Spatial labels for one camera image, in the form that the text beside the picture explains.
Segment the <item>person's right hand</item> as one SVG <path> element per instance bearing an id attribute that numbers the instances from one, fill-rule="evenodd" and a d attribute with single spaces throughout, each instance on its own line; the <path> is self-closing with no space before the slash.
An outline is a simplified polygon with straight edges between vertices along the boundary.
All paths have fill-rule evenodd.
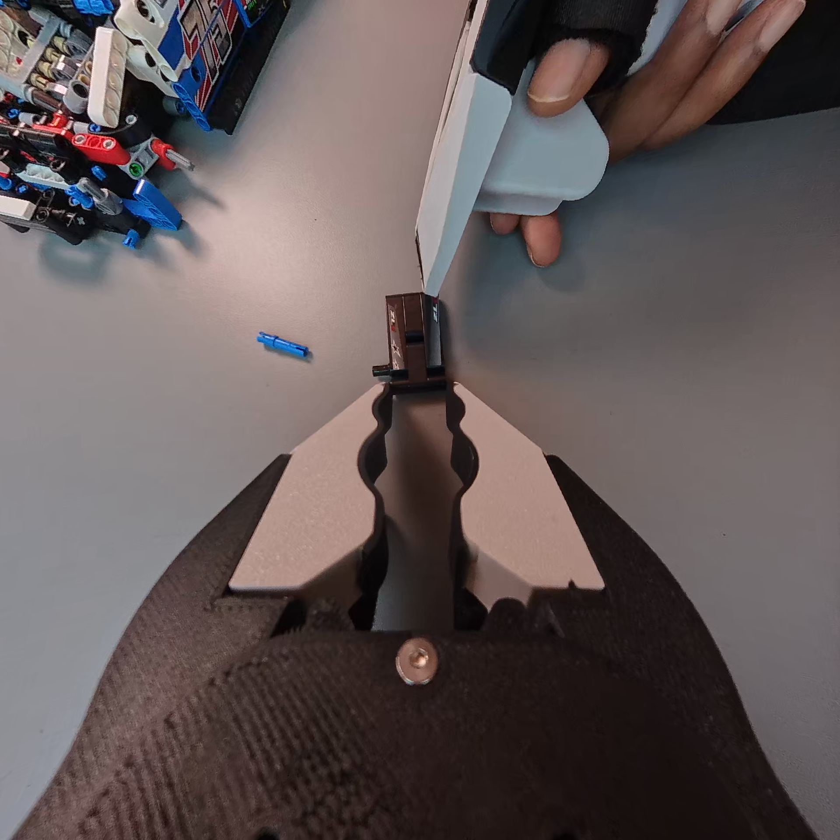
<path id="1" fill-rule="evenodd" d="M 528 109 L 548 119 L 594 98 L 611 164 L 672 144 L 735 97 L 802 16 L 806 2 L 761 2 L 730 28 L 739 6 L 686 2 L 649 62 L 621 87 L 598 94 L 616 48 L 603 35 L 553 36 L 529 83 Z"/>

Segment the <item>black stickered panel piece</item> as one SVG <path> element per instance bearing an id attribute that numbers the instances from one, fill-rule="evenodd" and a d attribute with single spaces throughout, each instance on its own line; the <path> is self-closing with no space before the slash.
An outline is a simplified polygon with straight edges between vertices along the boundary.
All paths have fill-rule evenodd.
<path id="1" fill-rule="evenodd" d="M 439 299 L 424 292 L 385 297 L 388 362 L 372 374 L 392 393 L 446 389 L 442 312 Z"/>

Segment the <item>grey desk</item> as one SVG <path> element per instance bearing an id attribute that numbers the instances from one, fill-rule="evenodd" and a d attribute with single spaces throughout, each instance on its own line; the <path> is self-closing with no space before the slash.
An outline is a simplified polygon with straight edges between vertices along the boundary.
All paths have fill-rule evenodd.
<path id="1" fill-rule="evenodd" d="M 464 15 L 298 3 L 235 134 L 179 125 L 178 232 L 2 226 L 2 838 L 169 563 L 372 385 Z M 634 156 L 563 221 L 543 270 L 470 221 L 447 361 L 666 562 L 838 838 L 838 111 Z"/>

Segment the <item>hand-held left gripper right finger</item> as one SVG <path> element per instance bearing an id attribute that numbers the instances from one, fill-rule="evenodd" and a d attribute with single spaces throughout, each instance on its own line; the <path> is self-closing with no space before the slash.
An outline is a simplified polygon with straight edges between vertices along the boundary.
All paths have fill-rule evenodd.
<path id="1" fill-rule="evenodd" d="M 460 530 L 464 587 L 485 608 L 503 599 L 575 588 L 601 592 L 592 558 L 546 454 L 464 385 L 454 383 L 467 445 Z"/>

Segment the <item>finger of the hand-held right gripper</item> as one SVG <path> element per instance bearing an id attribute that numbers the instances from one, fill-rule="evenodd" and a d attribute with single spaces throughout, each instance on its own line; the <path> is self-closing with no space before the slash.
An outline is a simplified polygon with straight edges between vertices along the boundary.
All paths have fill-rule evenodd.
<path id="1" fill-rule="evenodd" d="M 416 220 L 423 289 L 433 298 L 445 283 L 510 110 L 507 89 L 471 66 L 464 69 L 430 160 Z"/>
<path id="2" fill-rule="evenodd" d="M 467 200 L 477 195 L 477 188 L 470 186 L 476 168 L 466 161 L 465 152 L 476 88 L 469 63 L 486 10 L 487 1 L 469 4 L 449 72 L 416 217 L 415 239 L 421 263 L 451 262 L 471 214 Z"/>

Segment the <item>loose blue pin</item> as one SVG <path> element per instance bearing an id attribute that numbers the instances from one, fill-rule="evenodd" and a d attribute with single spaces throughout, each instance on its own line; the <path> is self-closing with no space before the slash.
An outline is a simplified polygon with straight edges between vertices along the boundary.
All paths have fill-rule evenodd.
<path id="1" fill-rule="evenodd" d="M 256 341 L 268 350 L 293 355 L 300 359 L 307 359 L 310 356 L 309 347 L 275 334 L 260 331 L 256 335 Z"/>

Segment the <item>toy race car model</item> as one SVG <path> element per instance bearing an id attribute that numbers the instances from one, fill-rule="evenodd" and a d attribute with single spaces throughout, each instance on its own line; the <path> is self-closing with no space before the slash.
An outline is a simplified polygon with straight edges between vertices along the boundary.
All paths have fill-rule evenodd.
<path id="1" fill-rule="evenodd" d="M 194 164 L 179 119 L 232 134 L 287 1 L 2 1 L 1 220 L 130 249 L 182 215 L 153 182 Z"/>

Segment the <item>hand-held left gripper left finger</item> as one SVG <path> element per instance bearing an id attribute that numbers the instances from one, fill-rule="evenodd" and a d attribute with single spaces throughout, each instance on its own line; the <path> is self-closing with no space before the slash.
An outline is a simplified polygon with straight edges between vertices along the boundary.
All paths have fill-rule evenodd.
<path id="1" fill-rule="evenodd" d="M 328 599 L 373 615 L 388 565 L 384 501 L 389 387 L 374 385 L 295 447 L 228 588 Z"/>

